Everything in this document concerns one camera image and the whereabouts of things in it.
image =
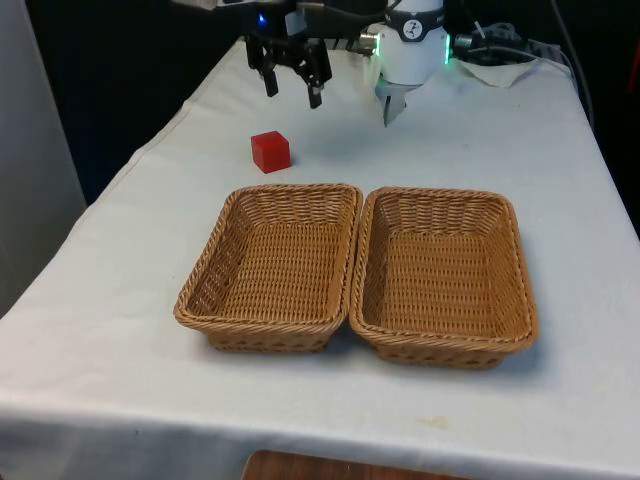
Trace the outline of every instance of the table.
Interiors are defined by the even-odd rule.
[[[640,476],[640,248],[570,80],[443,68],[385,129],[362,58],[317,110],[267,98],[236,45],[0,320],[0,473],[239,478],[288,451],[493,479]],[[279,130],[268,176],[250,135]],[[316,356],[224,354],[172,316],[225,197],[265,182],[473,188],[514,204],[540,339],[486,372],[385,363],[348,329]]]

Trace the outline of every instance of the black cable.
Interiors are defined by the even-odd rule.
[[[347,12],[346,10],[342,10],[340,8],[331,7],[329,5],[324,5],[322,3],[314,3],[314,2],[299,2],[298,6],[309,9],[309,10],[328,11],[344,19],[352,20],[354,22],[376,23],[384,20],[384,12],[362,15],[359,13]]]
[[[584,70],[582,70],[582,64],[580,63],[580,59],[578,58],[578,52],[576,52],[576,48],[573,46],[571,35],[569,35],[569,30],[564,23],[562,13],[560,13],[560,9],[558,8],[556,0],[551,0],[551,8],[553,9],[553,14],[556,16],[558,26],[560,27],[560,31],[562,32],[562,36],[564,37],[564,41],[569,48],[569,53],[571,54],[573,64],[576,67],[576,71],[578,72],[578,78],[580,79],[580,84],[582,86],[582,94],[584,96],[584,101],[587,104],[586,110],[587,117],[589,118],[589,125],[591,125],[591,129],[593,130],[595,124],[595,114],[593,111],[593,102],[591,101],[591,92],[589,91],[589,85],[587,84],[587,77],[584,74]]]

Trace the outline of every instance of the cable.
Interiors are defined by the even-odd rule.
[[[582,70],[582,64],[580,63],[580,59],[578,58],[578,53],[576,52],[575,47],[573,46],[573,41],[571,40],[571,35],[569,35],[569,30],[564,23],[564,19],[562,18],[562,13],[558,8],[558,3],[556,0],[551,1],[551,8],[553,9],[553,13],[556,16],[556,20],[558,22],[558,26],[560,27],[560,31],[562,32],[562,36],[564,37],[564,41],[569,48],[569,53],[573,58],[573,64],[578,71],[578,75],[580,76],[580,83],[582,84],[582,93],[584,95],[585,103],[587,104],[587,117],[589,118],[589,125],[591,125],[591,129],[593,130],[595,124],[595,114],[593,112],[593,103],[591,101],[591,93],[589,92],[589,85],[587,84],[587,77],[584,74],[584,70]]]
[[[467,17],[469,17],[469,20],[471,21],[473,26],[476,27],[476,31],[480,34],[480,37],[482,37],[482,41],[486,43],[487,36],[484,33],[484,29],[482,28],[482,25],[480,25],[480,22],[478,22],[478,19],[473,15],[473,13],[471,13],[471,10],[469,10],[469,7],[467,7],[467,4],[465,3],[465,1],[464,0],[459,0],[459,1],[460,1],[460,6],[464,10],[464,13],[467,15]]]
[[[342,10],[340,8],[331,7],[329,5],[324,5],[322,3],[315,3],[315,2],[299,2],[298,6],[301,8],[307,8],[309,10],[328,11],[331,13],[335,13],[336,15],[339,15],[342,18],[345,18],[347,20],[353,20],[355,22],[375,23],[375,22],[381,22],[384,20],[384,12],[361,15],[359,13],[347,12],[346,10]]]
[[[534,55],[533,53],[529,53],[529,52],[524,52],[522,50],[518,50],[517,48],[501,47],[501,46],[490,46],[490,47],[482,47],[482,48],[473,48],[471,50],[468,50],[467,53],[486,53],[487,49],[489,50],[489,52],[516,53],[516,54],[518,54],[518,55],[520,55],[522,57],[527,57],[527,58],[530,58],[532,60],[542,60],[543,62],[548,63],[549,65],[552,65],[555,68],[561,70],[563,73],[566,73],[565,70],[562,68],[562,65],[560,65],[559,63],[554,62],[553,60],[549,60],[548,58],[539,57],[538,55]],[[567,67],[569,68],[569,71],[571,72],[571,77],[572,77],[572,80],[573,80],[573,86],[575,87],[575,89],[577,91],[578,90],[578,86],[575,83],[575,72],[573,71],[573,66],[571,65],[571,63],[569,63],[567,65]]]

